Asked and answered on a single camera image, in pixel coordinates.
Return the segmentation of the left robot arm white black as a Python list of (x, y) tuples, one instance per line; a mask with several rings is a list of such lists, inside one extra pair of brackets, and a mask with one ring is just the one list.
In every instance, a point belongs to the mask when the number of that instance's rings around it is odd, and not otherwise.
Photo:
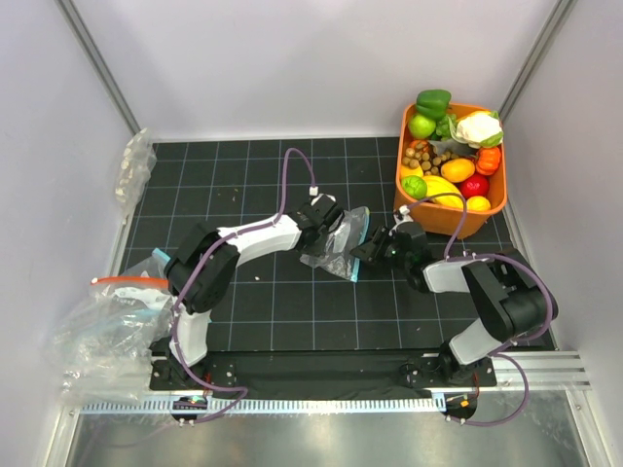
[(164, 269), (168, 291), (176, 298), (169, 344), (177, 360), (172, 377), (185, 389), (202, 385), (211, 311), (225, 298), (238, 267), (282, 251), (319, 256), (346, 211), (320, 194), (300, 207), (258, 222), (214, 231), (195, 225)]

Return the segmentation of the clear zip bag blue zipper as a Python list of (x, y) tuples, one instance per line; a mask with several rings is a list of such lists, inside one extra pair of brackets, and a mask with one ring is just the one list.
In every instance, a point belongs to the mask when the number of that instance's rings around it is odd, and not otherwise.
[(344, 216), (348, 216), (350, 224), (348, 241), (334, 243), (333, 251), (324, 257), (314, 258), (302, 254), (300, 262), (312, 269), (321, 268), (332, 275), (356, 283), (360, 264), (358, 258), (350, 255), (350, 250), (365, 240), (370, 225), (370, 210), (366, 206), (360, 206), (346, 210)]

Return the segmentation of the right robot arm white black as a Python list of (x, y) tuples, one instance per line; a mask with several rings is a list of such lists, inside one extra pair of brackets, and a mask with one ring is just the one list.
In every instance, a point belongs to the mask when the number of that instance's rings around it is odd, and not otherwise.
[(515, 248), (497, 254), (437, 259), (415, 221), (379, 227), (350, 250), (368, 265), (400, 270), (422, 293), (465, 293), (478, 318), (445, 341), (436, 371), (450, 385), (463, 384), (494, 352), (549, 328), (558, 316), (553, 294)]

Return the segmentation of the green lime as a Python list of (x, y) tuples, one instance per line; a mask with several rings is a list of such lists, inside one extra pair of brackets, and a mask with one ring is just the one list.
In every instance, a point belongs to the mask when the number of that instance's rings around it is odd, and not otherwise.
[(427, 195), (427, 184), (418, 175), (410, 175), (401, 179), (401, 187), (404, 192), (415, 200), (425, 198)]

